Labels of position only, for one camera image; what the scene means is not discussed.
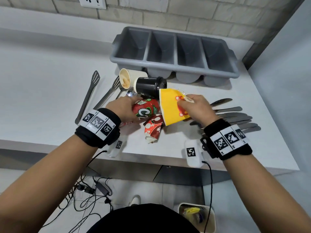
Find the black cup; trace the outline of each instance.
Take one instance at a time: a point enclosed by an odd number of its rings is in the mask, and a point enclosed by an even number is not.
[[[166,79],[157,78],[138,78],[134,83],[134,91],[138,94],[159,100],[159,90],[167,88]]]

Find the cutlery tray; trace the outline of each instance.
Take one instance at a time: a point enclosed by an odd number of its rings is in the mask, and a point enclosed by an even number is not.
[[[183,83],[203,75],[205,84],[212,87],[240,76],[237,58],[222,39],[125,27],[112,44],[110,60],[119,69],[147,68],[151,77],[163,78],[174,71]]]

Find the wristband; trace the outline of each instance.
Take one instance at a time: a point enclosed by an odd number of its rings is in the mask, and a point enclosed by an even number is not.
[[[78,124],[75,134],[92,147],[111,145],[120,136],[120,118],[111,110],[91,110]]]
[[[253,151],[248,145],[248,139],[238,125],[219,119],[208,125],[204,132],[207,138],[202,138],[203,148],[212,158],[229,159],[236,154],[250,155]]]

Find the white trash bin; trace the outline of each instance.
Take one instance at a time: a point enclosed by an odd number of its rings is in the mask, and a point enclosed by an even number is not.
[[[200,231],[201,233],[204,233],[204,227],[206,224],[208,211],[210,210],[210,207],[206,205],[199,205],[199,204],[180,203],[179,205],[174,206],[174,211],[182,215],[184,212],[184,209],[189,208],[189,207],[204,208],[206,210],[206,219],[203,220],[203,222],[201,222],[200,224],[195,226],[195,228],[197,228],[198,231]],[[213,211],[213,209],[211,209],[210,218],[208,219],[208,224],[207,224],[205,233],[215,233],[215,232],[216,232],[215,212]]]

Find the wall socket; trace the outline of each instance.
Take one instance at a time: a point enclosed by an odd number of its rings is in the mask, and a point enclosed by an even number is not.
[[[89,8],[97,8],[97,9],[106,9],[106,1],[105,0],[79,0],[81,6],[89,7]]]

